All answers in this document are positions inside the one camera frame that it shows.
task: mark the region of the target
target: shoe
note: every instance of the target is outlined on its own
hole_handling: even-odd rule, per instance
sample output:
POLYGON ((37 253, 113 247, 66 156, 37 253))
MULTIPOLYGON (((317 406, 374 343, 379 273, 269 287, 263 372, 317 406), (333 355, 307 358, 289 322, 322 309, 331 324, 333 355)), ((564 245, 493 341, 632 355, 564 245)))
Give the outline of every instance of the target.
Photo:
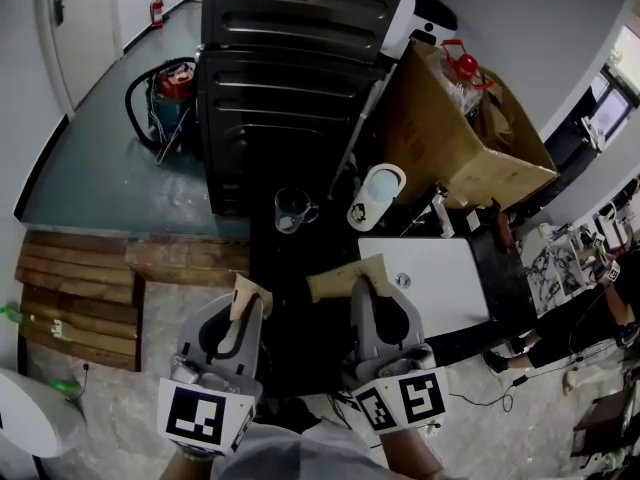
POLYGON ((519 356, 524 352, 524 349, 527 348, 527 343, 524 341, 524 338, 515 338, 509 342, 509 346, 511 347, 513 355, 519 356))
POLYGON ((487 367, 495 373, 502 373, 509 369, 509 360, 495 352, 485 352, 482 354, 482 360, 484 361, 484 364, 486 364, 487 367))

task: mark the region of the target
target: concrete floor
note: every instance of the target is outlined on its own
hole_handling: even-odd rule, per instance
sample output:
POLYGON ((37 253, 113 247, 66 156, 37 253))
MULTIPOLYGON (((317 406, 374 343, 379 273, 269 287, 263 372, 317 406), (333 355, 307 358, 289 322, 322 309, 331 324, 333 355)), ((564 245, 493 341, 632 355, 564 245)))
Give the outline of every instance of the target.
MULTIPOLYGON (((130 373, 92 364, 81 405, 87 421, 87 439, 62 457, 48 459, 45 469, 53 480, 91 478, 159 478, 175 451, 174 445, 156 431, 158 381, 169 375, 170 358, 177 347, 180 325, 222 290, 148 283, 142 333, 142 373, 130 373)), ((84 361, 29 343, 29 376, 40 381, 54 379, 82 382, 84 361)), ((615 347, 589 358, 592 363, 612 354, 615 347)), ((542 371, 562 366, 562 362, 542 371)), ((477 402, 504 393, 516 376, 489 373, 479 357, 447 368, 449 390, 477 402)), ((513 409, 502 404, 475 407, 451 399, 442 428, 430 430, 427 443, 455 478, 472 480, 531 480, 582 477, 584 458, 571 459, 573 427, 594 398, 618 391, 622 378, 590 384, 562 394, 562 371, 530 379, 511 390, 513 409)), ((305 397, 317 416, 336 423, 324 395, 305 397)), ((345 407, 352 427, 370 446, 379 443, 361 413, 345 407)), ((384 464, 380 447, 372 458, 384 464)), ((592 461, 597 468, 599 462, 592 461)))
MULTIPOLYGON (((47 160, 28 201, 25 224, 248 238, 247 219, 211 213, 203 164, 190 155, 168 154, 156 165, 155 153, 139 142, 125 111, 125 92, 137 76, 168 59, 194 55, 200 19, 199 3, 184 4, 98 82, 47 160)), ((144 128, 142 86, 133 107, 144 128)))

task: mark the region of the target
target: white mug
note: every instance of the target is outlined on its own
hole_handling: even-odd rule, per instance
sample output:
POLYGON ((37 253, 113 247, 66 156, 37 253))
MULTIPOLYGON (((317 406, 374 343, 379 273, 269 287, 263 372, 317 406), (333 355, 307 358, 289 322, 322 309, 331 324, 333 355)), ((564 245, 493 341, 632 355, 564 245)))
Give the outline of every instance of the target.
POLYGON ((371 168, 358 195, 349 205, 347 210, 347 221, 352 228, 358 231, 370 231, 387 211, 393 199, 398 196, 407 183, 407 177, 400 167, 393 164, 379 164, 371 168), (391 171, 398 178, 398 186, 393 193, 389 194, 383 201, 374 199, 370 193, 371 180, 380 171, 391 171))

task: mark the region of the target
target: door handle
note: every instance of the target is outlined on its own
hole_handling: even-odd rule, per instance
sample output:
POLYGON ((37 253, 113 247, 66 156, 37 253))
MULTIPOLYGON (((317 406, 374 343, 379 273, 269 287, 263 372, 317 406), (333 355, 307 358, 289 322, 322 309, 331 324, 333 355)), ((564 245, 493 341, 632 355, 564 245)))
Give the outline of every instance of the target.
POLYGON ((65 0, 53 0, 53 14, 56 26, 62 25, 64 21, 64 1, 65 0))

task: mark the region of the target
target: white appliance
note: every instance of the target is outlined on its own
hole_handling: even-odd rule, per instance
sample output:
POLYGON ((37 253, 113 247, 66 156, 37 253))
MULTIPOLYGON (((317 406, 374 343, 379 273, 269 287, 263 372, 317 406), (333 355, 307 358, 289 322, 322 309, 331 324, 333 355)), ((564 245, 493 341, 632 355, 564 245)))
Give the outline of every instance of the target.
POLYGON ((55 389, 0 368, 0 434, 36 457, 57 457, 85 439, 82 413, 55 389))
POLYGON ((412 36, 439 46, 453 39, 457 30, 455 14, 439 0, 400 0, 380 51, 400 60, 412 36))
POLYGON ((471 247, 462 238, 361 238, 362 259, 382 254, 392 297, 413 306, 424 337, 490 320, 471 247))

